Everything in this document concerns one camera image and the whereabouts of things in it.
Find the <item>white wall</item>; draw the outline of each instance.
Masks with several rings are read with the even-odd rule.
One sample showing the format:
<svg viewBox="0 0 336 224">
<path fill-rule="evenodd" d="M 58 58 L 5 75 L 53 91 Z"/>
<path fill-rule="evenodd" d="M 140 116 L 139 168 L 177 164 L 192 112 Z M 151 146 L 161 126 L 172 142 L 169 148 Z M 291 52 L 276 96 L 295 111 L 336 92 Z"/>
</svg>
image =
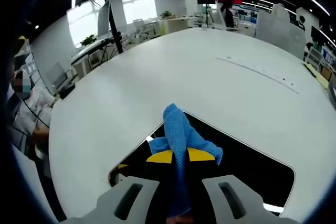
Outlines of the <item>white wall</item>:
<svg viewBox="0 0 336 224">
<path fill-rule="evenodd" d="M 306 43 L 313 42 L 311 38 L 311 27 L 315 27 L 317 30 L 320 29 L 320 20 L 313 15 L 310 11 L 303 9 L 302 7 L 296 10 L 296 19 L 299 20 L 300 16 L 305 17 L 306 22 L 304 23 L 306 29 Z"/>
<path fill-rule="evenodd" d="M 203 5 L 199 5 L 197 0 L 185 0 L 187 15 L 194 15 L 195 12 L 201 12 L 203 10 Z"/>
<path fill-rule="evenodd" d="M 158 18 L 161 18 L 161 14 L 168 10 L 173 15 L 183 16 L 187 14 L 185 0 L 154 0 L 156 13 Z"/>
<path fill-rule="evenodd" d="M 71 56 L 75 54 L 67 15 L 63 16 L 44 30 L 31 44 L 35 64 L 41 78 L 50 93 L 54 93 L 47 73 L 56 63 L 60 63 L 64 71 L 71 66 Z"/>
</svg>

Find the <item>blue cloth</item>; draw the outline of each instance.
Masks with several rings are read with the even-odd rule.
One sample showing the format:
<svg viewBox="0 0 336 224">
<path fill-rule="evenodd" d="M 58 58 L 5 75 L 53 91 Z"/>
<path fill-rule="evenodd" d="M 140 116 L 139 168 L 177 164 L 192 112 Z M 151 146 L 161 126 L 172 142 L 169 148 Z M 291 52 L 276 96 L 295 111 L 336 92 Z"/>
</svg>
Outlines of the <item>blue cloth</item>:
<svg viewBox="0 0 336 224">
<path fill-rule="evenodd" d="M 184 155 L 187 147 L 206 151 L 212 154 L 217 164 L 222 160 L 223 150 L 215 144 L 205 141 L 196 130 L 190 126 L 182 110 L 174 103 L 163 112 L 163 125 L 165 137 L 157 137 L 149 142 L 152 154 L 172 150 L 176 158 L 176 176 L 174 197 L 170 208 L 169 217 L 185 214 L 190 210 L 184 180 Z"/>
</svg>

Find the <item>desk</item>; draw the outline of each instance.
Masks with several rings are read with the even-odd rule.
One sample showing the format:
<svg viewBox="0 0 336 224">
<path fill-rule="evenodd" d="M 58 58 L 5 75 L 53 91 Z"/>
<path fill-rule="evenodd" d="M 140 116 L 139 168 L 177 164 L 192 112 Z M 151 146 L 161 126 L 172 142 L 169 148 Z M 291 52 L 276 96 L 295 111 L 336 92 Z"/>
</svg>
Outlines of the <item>desk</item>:
<svg viewBox="0 0 336 224">
<path fill-rule="evenodd" d="M 333 181 L 336 113 L 301 61 L 255 38 L 190 28 L 114 57 L 55 104 L 50 168 L 67 217 L 96 206 L 110 189 L 109 171 L 162 123 L 172 102 L 295 170 L 283 217 L 305 220 Z"/>
<path fill-rule="evenodd" d="M 85 56 L 102 49 L 104 46 L 108 45 L 109 43 L 113 43 L 114 40 L 112 37 L 105 38 L 105 39 L 99 39 L 95 42 L 87 45 L 83 50 L 81 50 L 79 53 L 71 57 L 71 65 L 78 63 L 80 60 L 82 60 Z"/>
<path fill-rule="evenodd" d="M 245 20 L 238 21 L 238 28 L 240 29 L 240 34 L 244 34 L 247 36 L 255 37 L 257 25 Z"/>
<path fill-rule="evenodd" d="M 182 17 L 159 20 L 164 28 L 164 34 L 171 34 L 176 31 L 188 29 L 188 21 L 198 19 L 197 17 Z"/>
<path fill-rule="evenodd" d="M 333 74 L 336 75 L 336 70 L 324 58 L 321 59 L 318 68 L 327 81 L 330 81 Z"/>
</svg>

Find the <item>white table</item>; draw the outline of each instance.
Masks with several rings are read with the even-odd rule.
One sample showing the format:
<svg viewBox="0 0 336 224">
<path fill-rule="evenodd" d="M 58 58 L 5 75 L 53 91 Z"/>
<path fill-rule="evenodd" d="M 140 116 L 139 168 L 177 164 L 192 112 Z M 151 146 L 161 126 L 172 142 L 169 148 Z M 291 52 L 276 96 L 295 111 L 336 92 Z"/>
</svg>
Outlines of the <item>white table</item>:
<svg viewBox="0 0 336 224">
<path fill-rule="evenodd" d="M 294 169 L 283 217 L 305 220 L 332 182 L 336 112 L 300 60 L 255 38 L 192 28 L 114 57 L 55 104 L 50 167 L 67 217 L 96 206 L 110 189 L 109 171 L 162 123 L 172 102 Z"/>
</svg>

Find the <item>black pole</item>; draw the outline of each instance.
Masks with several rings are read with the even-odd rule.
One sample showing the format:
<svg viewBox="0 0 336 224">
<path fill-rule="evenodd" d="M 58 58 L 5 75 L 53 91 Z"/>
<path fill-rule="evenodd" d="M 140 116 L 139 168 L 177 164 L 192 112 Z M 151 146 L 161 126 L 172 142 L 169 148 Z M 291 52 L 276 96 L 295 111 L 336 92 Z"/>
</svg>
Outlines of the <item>black pole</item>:
<svg viewBox="0 0 336 224">
<path fill-rule="evenodd" d="M 121 45 L 121 33 L 119 31 L 117 31 L 117 27 L 116 27 L 115 22 L 114 22 L 113 13 L 112 13 L 112 7 L 111 6 L 110 6 L 109 20 L 110 20 L 110 26 L 111 26 L 114 42 L 115 42 L 115 44 L 117 46 L 118 52 L 121 54 L 123 52 L 122 45 Z"/>
<path fill-rule="evenodd" d="M 205 15 L 206 15 L 206 28 L 209 28 L 209 25 L 208 25 L 208 4 L 205 4 Z"/>
</svg>

